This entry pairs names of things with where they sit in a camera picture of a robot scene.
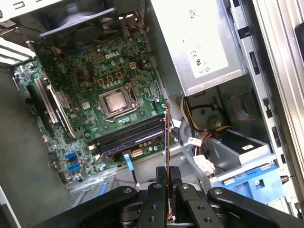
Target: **blue sata port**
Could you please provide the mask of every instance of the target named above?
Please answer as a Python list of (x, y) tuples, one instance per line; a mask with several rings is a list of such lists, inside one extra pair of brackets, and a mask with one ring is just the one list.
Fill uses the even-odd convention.
[(79, 170), (79, 169), (80, 169), (80, 164), (79, 163), (76, 163), (75, 165), (71, 165), (70, 167), (68, 167), (68, 170), (70, 172), (76, 171), (76, 170)]
[(76, 156), (77, 156), (76, 153), (72, 152), (72, 153), (69, 153), (69, 154), (66, 155), (66, 159), (70, 160), (72, 158), (75, 158)]

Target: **motherboard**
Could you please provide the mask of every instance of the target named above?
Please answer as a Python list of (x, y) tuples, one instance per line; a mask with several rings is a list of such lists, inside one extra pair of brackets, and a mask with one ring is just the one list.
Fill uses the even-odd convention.
[(65, 184), (164, 149), (165, 99), (139, 32), (73, 55), (32, 48), (15, 79)]

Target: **cpu socket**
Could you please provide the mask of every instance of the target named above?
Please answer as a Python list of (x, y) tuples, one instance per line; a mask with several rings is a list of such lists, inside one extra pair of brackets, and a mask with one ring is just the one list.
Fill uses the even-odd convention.
[(114, 122), (115, 119), (139, 108), (131, 83), (98, 96), (101, 108), (106, 115), (104, 120)]

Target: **green circuit board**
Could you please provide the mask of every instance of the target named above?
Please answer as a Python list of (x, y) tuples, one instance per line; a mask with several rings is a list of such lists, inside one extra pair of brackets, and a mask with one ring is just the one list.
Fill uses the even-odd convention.
[[(91, 139), (165, 110), (164, 97), (139, 32), (132, 38), (121, 37), (62, 59), (54, 55), (53, 49), (39, 44), (33, 48), (73, 130), (85, 127)], [(100, 95), (127, 83), (131, 83), (138, 108), (107, 119)]]
[[(157, 76), (151, 66), (141, 35), (121, 37), (97, 45), (77, 55), (56, 57), (52, 49), (39, 44), (33, 48), (37, 59), (17, 66), (19, 88), (33, 113), (42, 139), (51, 156), (49, 165), (58, 170), (65, 184), (82, 181), (101, 171), (125, 165), (122, 153), (141, 150), (132, 156), (137, 160), (164, 149), (163, 136), (142, 142), (126, 151), (99, 159), (92, 155), (87, 143), (104, 134), (135, 124), (153, 115), (163, 113), (164, 97)], [(74, 129), (83, 129), (75, 139), (67, 137), (60, 124), (50, 122), (46, 127), (39, 116), (37, 104), (31, 102), (28, 86), (38, 91), (35, 79), (48, 78)], [(138, 107), (129, 113), (106, 120), (100, 108), (100, 95), (132, 85)], [(68, 161), (67, 155), (75, 153), (76, 160)], [(69, 167), (78, 164), (79, 169)]]

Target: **black mounting arm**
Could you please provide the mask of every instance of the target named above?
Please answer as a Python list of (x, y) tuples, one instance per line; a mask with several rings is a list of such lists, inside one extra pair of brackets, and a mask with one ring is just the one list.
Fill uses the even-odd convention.
[(139, 192), (116, 188), (34, 228), (304, 228), (303, 220), (230, 190), (216, 187), (206, 195), (182, 183), (178, 167), (170, 167), (169, 183), (165, 168), (156, 170), (157, 182)]

